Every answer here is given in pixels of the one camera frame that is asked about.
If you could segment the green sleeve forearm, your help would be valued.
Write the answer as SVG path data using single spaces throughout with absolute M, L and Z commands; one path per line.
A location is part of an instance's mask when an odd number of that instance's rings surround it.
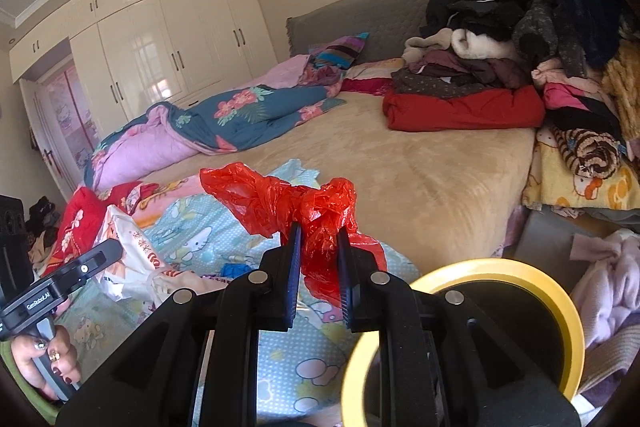
M 32 387 L 20 373 L 17 365 L 14 361 L 11 352 L 11 343 L 9 341 L 2 341 L 1 343 L 1 358 L 11 374 L 14 383 L 21 389 L 22 395 L 26 400 L 35 408 L 35 410 L 42 416 L 44 421 L 53 426 L 55 424 L 56 417 L 58 416 L 58 407 L 48 399 L 46 399 L 36 388 Z

